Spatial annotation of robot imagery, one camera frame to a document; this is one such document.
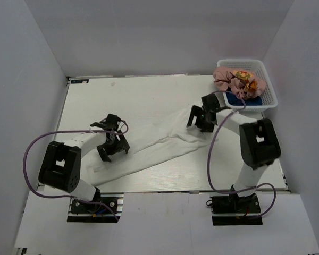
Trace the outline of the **blue label sticker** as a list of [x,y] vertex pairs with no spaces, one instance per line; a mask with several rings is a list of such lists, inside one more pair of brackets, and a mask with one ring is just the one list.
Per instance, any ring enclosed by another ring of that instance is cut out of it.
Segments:
[[72,79],[71,84],[86,84],[89,82],[89,79]]

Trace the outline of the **pink printed t shirt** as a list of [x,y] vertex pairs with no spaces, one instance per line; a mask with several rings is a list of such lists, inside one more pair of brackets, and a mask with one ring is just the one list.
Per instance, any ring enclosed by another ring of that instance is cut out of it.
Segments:
[[219,91],[230,89],[239,99],[258,97],[266,88],[264,80],[246,70],[220,66],[213,71],[213,78]]

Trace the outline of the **blue t shirt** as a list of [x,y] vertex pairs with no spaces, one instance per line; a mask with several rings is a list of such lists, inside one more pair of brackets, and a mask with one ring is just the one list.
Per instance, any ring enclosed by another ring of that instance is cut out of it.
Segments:
[[[243,106],[243,103],[241,99],[237,98],[235,94],[232,92],[226,93],[226,98],[228,100],[228,103],[233,106]],[[262,99],[260,96],[255,97],[255,98],[249,98],[249,99],[244,99],[246,106],[260,106],[263,104]]]

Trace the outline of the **white plastic basket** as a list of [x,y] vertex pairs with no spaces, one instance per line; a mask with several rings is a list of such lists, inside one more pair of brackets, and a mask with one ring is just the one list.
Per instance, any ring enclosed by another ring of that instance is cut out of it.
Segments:
[[260,95],[262,104],[246,106],[244,111],[262,113],[263,111],[270,108],[275,108],[278,105],[274,88],[262,61],[258,59],[220,59],[217,62],[217,66],[228,67],[236,70],[247,70],[248,72],[265,81],[266,88]]

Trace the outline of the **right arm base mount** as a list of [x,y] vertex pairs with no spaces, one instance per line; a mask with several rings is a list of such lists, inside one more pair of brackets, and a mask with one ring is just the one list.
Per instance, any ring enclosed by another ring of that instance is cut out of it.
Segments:
[[211,209],[213,226],[262,225],[261,208],[256,194],[248,198],[237,195],[210,197],[206,206]]

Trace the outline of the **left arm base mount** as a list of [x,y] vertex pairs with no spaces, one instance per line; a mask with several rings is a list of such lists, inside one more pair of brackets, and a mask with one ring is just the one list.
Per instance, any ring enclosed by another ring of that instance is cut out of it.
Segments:
[[117,223],[123,210],[124,194],[101,194],[98,204],[71,199],[68,223]]

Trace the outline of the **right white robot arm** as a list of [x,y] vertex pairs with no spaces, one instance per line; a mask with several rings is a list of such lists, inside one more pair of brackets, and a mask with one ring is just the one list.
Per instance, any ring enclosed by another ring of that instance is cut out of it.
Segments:
[[[201,97],[201,100],[201,106],[191,107],[187,127],[195,125],[204,133],[212,133],[214,127],[217,127],[207,155],[208,182],[214,192],[233,195],[229,199],[230,207],[241,212],[249,205],[247,197],[251,197],[257,188],[266,185],[258,183],[263,173],[281,156],[273,123],[268,118],[257,120],[246,117],[230,107],[222,107],[216,93]],[[239,136],[243,160],[240,174],[229,191],[217,190],[211,180],[212,150],[221,128],[226,128]]]

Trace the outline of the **white t shirt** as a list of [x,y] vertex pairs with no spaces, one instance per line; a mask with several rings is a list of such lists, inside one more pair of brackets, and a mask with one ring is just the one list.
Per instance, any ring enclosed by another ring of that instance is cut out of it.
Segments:
[[99,186],[209,145],[211,133],[186,127],[189,115],[190,109],[184,108],[130,129],[125,135],[129,151],[118,153],[111,162],[103,162],[96,151],[90,152],[85,156],[88,181]]

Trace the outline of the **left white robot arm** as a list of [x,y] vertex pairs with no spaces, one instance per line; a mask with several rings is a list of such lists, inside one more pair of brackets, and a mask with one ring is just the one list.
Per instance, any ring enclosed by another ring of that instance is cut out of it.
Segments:
[[101,208],[102,199],[98,189],[80,178],[82,158],[96,149],[103,162],[111,162],[110,156],[122,151],[128,152],[130,146],[120,130],[123,121],[116,115],[108,114],[100,122],[90,126],[97,131],[81,131],[66,142],[51,142],[41,165],[38,180],[83,200],[83,205],[91,212]]

